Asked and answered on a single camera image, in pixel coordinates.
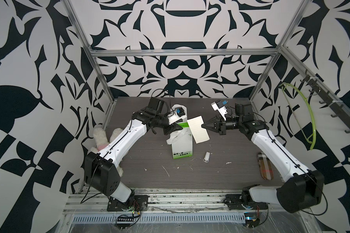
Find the small white stapler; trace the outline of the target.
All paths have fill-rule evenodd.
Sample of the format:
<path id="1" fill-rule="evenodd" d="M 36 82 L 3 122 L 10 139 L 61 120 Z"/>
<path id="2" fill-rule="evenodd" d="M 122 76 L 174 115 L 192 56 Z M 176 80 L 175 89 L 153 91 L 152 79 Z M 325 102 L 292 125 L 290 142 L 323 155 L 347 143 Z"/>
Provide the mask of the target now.
<path id="1" fill-rule="evenodd" d="M 205 163 L 208 163 L 208 162 L 209 162 L 209 160 L 210 160 L 210 155 L 211 155 L 210 152 L 206 152 L 206 154 L 205 154 L 205 156 L 204 156 L 204 158 L 203 158 L 203 161 L 204 161 Z"/>

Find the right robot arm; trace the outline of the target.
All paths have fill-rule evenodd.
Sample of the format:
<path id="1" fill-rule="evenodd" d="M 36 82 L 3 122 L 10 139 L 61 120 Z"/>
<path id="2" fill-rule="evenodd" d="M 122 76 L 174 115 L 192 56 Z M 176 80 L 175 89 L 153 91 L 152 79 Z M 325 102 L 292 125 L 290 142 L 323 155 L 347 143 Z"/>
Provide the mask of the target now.
<path id="1" fill-rule="evenodd" d="M 256 119 L 251 104 L 235 104 L 235 113 L 228 115 L 226 101 L 211 104 L 219 115 L 203 123 L 205 130 L 225 135 L 239 130 L 256 145 L 278 170 L 281 187 L 251 185 L 243 188 L 237 205 L 250 210 L 259 203 L 278 204 L 289 213 L 303 211 L 326 200 L 323 194 L 324 176 L 310 170 L 296 159 L 273 135 L 265 121 Z"/>

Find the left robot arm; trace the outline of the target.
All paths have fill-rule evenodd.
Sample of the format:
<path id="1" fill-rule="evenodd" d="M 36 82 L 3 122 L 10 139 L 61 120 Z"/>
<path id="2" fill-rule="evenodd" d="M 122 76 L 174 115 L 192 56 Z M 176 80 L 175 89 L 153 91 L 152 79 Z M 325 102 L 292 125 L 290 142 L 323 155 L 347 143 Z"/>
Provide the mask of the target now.
<path id="1" fill-rule="evenodd" d="M 147 107 L 132 114 L 131 120 L 118 137 L 98 153 L 90 152 L 84 160 L 84 181 L 89 188 L 101 194 L 132 206 L 134 191 L 121 182 L 118 166 L 131 147 L 148 130 L 161 128 L 164 135 L 181 131 L 176 122 L 170 122 L 167 114 L 162 113 L 167 104 L 157 98 L 151 98 Z"/>

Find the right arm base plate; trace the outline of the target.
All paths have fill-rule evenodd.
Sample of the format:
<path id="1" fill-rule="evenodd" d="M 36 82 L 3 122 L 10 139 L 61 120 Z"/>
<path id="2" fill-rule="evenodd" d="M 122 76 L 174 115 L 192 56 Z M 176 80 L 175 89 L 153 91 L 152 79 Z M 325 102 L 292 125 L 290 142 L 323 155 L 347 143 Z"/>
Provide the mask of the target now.
<path id="1" fill-rule="evenodd" d="M 267 203 L 254 202 L 250 197 L 243 194 L 227 194 L 223 204 L 228 206 L 229 210 L 267 210 Z"/>

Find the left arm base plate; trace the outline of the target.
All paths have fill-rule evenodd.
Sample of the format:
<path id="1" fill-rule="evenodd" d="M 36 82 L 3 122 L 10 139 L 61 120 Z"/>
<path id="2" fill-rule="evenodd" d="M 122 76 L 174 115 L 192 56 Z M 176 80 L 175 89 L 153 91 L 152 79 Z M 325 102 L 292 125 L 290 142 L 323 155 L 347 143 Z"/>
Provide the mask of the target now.
<path id="1" fill-rule="evenodd" d="M 109 197 L 107 211 L 145 211 L 148 207 L 148 198 L 148 195 L 134 195 L 130 196 L 126 202 L 121 202 L 116 198 Z"/>

